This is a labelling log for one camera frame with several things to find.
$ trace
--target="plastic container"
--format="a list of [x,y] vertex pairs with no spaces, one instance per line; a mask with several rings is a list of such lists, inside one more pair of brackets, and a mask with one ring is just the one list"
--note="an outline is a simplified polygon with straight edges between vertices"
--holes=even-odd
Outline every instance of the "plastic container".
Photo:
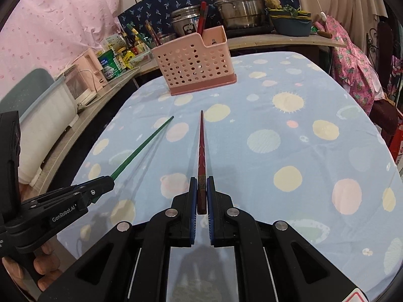
[[141,54],[136,55],[135,57],[130,59],[130,64],[133,68],[135,67],[141,67],[142,65],[145,65],[146,63],[150,62],[152,60],[152,53],[150,50],[147,50],[146,52],[143,52]]
[[124,53],[123,62],[129,69],[134,68],[130,63],[130,60],[132,60],[132,58],[134,58],[135,56],[136,55],[132,51],[126,51],[126,53]]
[[115,78],[121,74],[122,70],[119,67],[119,61],[115,58],[115,54],[112,49],[100,55],[98,60],[103,67],[102,73],[107,80],[111,80],[112,78]]
[[224,27],[205,29],[152,49],[171,95],[237,81]]
[[46,70],[35,69],[0,101],[0,112],[12,110],[20,115],[19,182],[33,186],[46,155],[78,120],[77,104],[64,76],[54,82]]
[[312,19],[283,18],[271,16],[271,20],[278,34],[285,36],[311,35]]

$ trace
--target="light blue tablecloth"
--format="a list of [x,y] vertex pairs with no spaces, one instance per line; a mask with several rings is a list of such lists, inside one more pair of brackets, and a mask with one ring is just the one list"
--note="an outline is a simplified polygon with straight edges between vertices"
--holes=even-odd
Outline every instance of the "light blue tablecloth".
[[[170,96],[141,87],[102,133],[74,183],[110,175],[165,119],[174,120],[124,170],[114,191],[62,231],[76,257],[121,220],[148,221],[197,176],[200,110],[207,175],[256,220],[289,222],[369,299],[402,259],[402,182],[375,126],[326,73],[296,53],[232,59],[235,84]],[[192,249],[173,249],[168,301],[237,301],[233,249],[210,247],[197,217]]]

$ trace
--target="person's hand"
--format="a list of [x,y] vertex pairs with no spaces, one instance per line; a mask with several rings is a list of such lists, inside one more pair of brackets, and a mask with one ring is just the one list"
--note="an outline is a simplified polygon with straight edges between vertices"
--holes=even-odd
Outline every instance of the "person's hand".
[[[53,283],[62,272],[59,270],[60,260],[55,253],[53,253],[53,247],[49,242],[46,242],[42,245],[42,251],[44,252],[43,255],[38,256],[33,265],[35,270],[44,275],[38,281],[38,287],[41,291],[44,291],[49,287],[51,283]],[[13,259],[10,258],[3,258],[2,259],[3,265],[11,278],[15,281],[15,283],[24,290],[27,290],[23,283],[24,279],[24,270],[22,267],[15,262]]]

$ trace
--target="pink floral garment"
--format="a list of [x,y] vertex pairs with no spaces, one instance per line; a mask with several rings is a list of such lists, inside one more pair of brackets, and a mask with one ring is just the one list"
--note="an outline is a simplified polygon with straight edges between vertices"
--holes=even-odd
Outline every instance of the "pink floral garment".
[[[318,23],[315,23],[315,26],[324,30]],[[334,40],[343,41],[347,45],[347,48],[333,49],[332,76],[341,86],[350,87],[350,95],[369,115],[375,99],[374,83],[370,72],[371,63],[361,49],[351,42],[346,30],[337,20],[327,16],[326,27]]]

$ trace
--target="green can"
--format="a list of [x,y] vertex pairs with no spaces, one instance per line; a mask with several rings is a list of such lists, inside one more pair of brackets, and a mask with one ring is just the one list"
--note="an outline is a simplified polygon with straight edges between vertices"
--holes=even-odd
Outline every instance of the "green can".
[[116,59],[113,50],[108,50],[98,57],[102,66],[102,73],[107,80],[111,80],[122,73],[119,61]]

